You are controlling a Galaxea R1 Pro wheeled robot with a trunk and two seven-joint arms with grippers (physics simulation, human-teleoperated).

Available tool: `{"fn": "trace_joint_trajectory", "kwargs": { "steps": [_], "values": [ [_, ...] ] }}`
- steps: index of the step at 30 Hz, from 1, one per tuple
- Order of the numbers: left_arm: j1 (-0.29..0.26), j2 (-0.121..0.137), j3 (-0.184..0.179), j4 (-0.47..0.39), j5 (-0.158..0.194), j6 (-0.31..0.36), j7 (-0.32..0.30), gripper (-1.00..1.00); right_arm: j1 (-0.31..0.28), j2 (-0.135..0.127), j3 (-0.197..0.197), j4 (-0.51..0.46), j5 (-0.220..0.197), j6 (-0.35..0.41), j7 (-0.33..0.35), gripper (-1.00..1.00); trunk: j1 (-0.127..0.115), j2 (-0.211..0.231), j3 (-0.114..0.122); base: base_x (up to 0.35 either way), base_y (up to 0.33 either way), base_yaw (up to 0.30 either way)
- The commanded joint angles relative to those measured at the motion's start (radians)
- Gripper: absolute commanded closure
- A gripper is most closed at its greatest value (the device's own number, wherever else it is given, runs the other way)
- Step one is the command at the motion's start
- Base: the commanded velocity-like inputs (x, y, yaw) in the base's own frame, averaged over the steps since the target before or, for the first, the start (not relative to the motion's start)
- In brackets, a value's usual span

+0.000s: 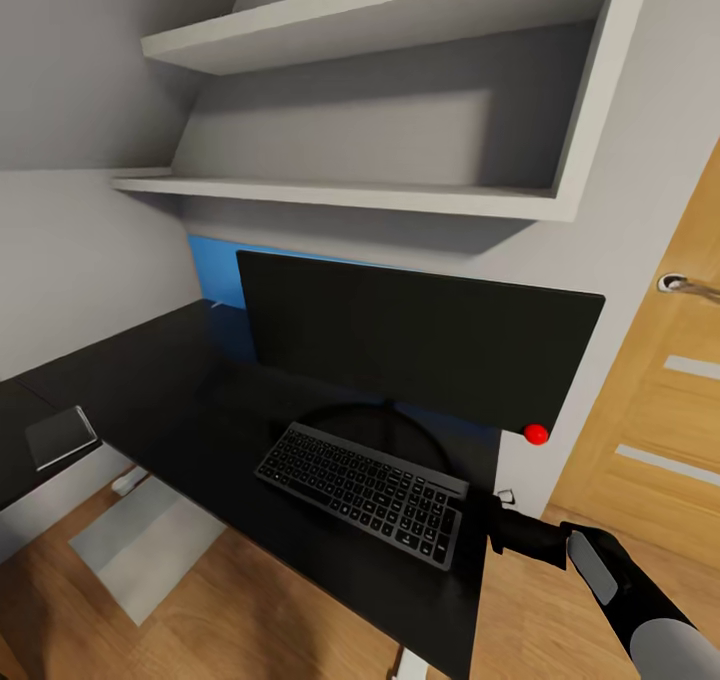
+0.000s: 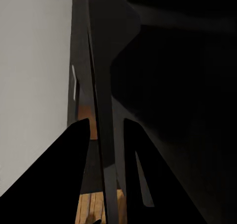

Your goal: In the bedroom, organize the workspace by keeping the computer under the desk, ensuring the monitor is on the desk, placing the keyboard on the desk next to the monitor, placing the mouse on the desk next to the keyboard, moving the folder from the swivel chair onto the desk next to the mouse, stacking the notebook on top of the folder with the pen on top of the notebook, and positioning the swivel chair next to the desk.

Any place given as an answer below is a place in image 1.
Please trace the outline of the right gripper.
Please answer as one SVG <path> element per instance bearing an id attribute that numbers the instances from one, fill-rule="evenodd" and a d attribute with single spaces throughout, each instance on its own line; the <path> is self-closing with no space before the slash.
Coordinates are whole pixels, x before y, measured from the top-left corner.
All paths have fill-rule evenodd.
<path id="1" fill-rule="evenodd" d="M 509 511 L 499 496 L 490 496 L 489 505 L 470 501 L 449 501 L 449 507 L 461 511 L 463 521 L 489 535 L 493 551 L 503 548 L 538 559 L 538 526 L 540 520 Z"/>

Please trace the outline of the notebook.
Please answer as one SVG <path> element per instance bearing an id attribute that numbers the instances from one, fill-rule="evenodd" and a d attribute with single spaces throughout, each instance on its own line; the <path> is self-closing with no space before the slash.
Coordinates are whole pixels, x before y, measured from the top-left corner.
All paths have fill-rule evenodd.
<path id="1" fill-rule="evenodd" d="M 75 406 L 25 429 L 38 470 L 97 440 L 81 408 Z"/>

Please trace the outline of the keyboard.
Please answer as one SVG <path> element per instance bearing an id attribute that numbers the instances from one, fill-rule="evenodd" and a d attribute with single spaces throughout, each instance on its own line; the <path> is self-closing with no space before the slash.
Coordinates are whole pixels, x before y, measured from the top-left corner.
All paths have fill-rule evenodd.
<path id="1" fill-rule="evenodd" d="M 469 483 L 292 422 L 257 477 L 443 570 Z"/>

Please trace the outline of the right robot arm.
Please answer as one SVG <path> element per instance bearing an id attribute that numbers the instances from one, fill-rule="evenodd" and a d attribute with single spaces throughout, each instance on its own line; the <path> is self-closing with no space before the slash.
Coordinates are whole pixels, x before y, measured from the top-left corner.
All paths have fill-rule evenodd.
<path id="1" fill-rule="evenodd" d="M 566 556 L 587 582 L 641 680 L 720 680 L 720 651 L 604 529 L 570 520 L 560 527 L 521 514 L 513 489 L 489 505 L 449 501 L 463 521 L 503 548 L 566 571 Z"/>

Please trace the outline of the monitor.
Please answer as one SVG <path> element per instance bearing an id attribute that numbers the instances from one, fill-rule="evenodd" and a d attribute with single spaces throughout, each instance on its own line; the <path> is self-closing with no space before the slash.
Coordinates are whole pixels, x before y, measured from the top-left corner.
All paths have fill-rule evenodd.
<path id="1" fill-rule="evenodd" d="M 544 445 L 605 296 L 324 257 L 235 251 L 257 363 L 379 395 L 344 409 L 421 423 L 399 401 Z"/>

